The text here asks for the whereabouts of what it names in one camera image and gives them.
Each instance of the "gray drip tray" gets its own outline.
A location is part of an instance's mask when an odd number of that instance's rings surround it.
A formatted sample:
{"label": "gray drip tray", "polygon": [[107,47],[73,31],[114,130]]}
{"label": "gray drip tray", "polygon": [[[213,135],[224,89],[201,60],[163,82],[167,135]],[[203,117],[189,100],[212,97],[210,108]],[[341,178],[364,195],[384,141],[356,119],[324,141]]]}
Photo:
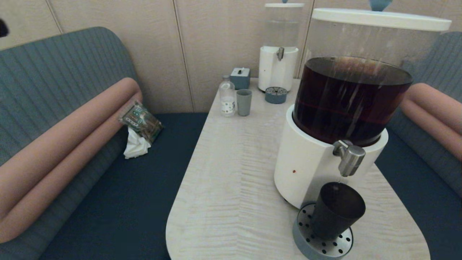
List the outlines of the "gray drip tray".
{"label": "gray drip tray", "polygon": [[348,228],[334,240],[323,240],[317,237],[310,224],[315,205],[314,203],[308,204],[300,209],[292,228],[295,244],[310,260],[340,259],[353,246],[353,232],[351,228]]}

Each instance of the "crumpled tissue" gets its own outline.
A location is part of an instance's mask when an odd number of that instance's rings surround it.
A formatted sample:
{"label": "crumpled tissue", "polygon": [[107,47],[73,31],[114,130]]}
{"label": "crumpled tissue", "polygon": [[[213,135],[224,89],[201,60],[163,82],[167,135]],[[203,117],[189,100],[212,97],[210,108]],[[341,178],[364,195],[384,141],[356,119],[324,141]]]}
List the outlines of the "crumpled tissue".
{"label": "crumpled tissue", "polygon": [[138,157],[147,154],[147,149],[151,147],[148,141],[142,136],[139,136],[133,129],[128,128],[127,148],[123,152],[125,159]]}

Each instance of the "striped upholstery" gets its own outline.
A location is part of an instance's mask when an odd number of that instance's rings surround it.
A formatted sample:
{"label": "striped upholstery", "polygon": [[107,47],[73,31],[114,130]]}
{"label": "striped upholstery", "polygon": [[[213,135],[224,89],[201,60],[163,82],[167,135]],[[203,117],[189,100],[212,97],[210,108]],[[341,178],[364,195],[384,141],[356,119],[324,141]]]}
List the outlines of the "striped upholstery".
{"label": "striped upholstery", "polygon": [[[423,82],[462,102],[462,32],[441,35],[428,58],[414,73]],[[462,197],[461,163],[400,110],[388,124],[441,178]]]}
{"label": "striped upholstery", "polygon": [[[1,51],[0,164],[125,77],[137,79],[129,54],[102,27]],[[0,244],[0,259],[38,259],[124,149],[123,136],[112,138],[27,231]]]}

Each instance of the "plastic water bottle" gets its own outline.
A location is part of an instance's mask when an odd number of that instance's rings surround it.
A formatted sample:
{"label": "plastic water bottle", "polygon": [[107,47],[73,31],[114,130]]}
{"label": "plastic water bottle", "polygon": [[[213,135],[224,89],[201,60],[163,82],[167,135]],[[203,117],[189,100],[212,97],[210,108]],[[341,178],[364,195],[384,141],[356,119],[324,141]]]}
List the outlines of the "plastic water bottle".
{"label": "plastic water bottle", "polygon": [[230,76],[223,76],[223,82],[220,83],[220,101],[221,114],[224,117],[232,117],[236,112],[236,93],[234,84],[230,81]]}

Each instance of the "metal spigot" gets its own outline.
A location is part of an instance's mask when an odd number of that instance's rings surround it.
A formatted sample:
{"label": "metal spigot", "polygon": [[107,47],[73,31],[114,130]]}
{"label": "metal spigot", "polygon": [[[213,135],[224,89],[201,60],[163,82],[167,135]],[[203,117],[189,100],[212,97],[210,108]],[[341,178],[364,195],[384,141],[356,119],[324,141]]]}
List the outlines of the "metal spigot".
{"label": "metal spigot", "polygon": [[279,50],[276,52],[276,54],[278,55],[278,60],[281,61],[282,58],[284,58],[284,48],[279,47]]}
{"label": "metal spigot", "polygon": [[364,149],[347,140],[338,140],[334,143],[335,156],[341,157],[339,164],[340,175],[343,177],[352,176],[363,161],[366,152]]}

